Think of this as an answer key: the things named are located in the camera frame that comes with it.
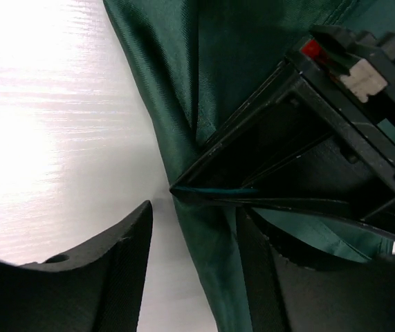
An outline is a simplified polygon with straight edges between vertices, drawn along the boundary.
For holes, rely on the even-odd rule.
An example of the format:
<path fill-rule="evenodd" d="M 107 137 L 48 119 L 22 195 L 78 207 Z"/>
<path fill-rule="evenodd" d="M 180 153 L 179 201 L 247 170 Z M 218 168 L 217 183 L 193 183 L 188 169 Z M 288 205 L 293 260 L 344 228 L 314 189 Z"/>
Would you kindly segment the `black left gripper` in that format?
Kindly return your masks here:
<path fill-rule="evenodd" d="M 172 185 L 395 240 L 395 32 L 315 25 Z"/>

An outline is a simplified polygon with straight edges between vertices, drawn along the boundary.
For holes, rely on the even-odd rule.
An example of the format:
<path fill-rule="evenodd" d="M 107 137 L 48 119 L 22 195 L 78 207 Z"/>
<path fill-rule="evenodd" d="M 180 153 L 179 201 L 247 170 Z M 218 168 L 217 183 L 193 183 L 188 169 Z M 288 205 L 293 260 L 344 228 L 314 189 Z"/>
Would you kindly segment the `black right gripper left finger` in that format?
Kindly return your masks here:
<path fill-rule="evenodd" d="M 153 212 L 122 221 L 42 263 L 0 261 L 0 331 L 135 331 Z"/>

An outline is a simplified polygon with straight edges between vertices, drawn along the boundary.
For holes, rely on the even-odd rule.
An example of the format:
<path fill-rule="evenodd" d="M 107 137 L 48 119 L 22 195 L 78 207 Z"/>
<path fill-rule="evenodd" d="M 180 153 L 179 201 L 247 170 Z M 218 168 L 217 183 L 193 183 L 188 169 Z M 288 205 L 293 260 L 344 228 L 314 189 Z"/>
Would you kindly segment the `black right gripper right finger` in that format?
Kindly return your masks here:
<path fill-rule="evenodd" d="M 249 207 L 236 222 L 254 331 L 395 331 L 395 255 L 349 261 Z"/>

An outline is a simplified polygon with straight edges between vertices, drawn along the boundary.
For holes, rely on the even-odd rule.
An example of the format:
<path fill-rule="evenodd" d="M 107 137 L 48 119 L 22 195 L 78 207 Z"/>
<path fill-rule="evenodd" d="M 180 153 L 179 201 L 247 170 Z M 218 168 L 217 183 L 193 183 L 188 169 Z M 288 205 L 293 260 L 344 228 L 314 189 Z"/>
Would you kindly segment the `dark green cloth napkin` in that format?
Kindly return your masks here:
<path fill-rule="evenodd" d="M 395 1 L 104 1 L 154 126 L 170 184 L 314 24 L 395 30 Z M 252 331 L 235 211 L 174 199 L 219 331 Z M 302 241 L 365 262 L 394 242 L 325 218 L 259 210 Z"/>

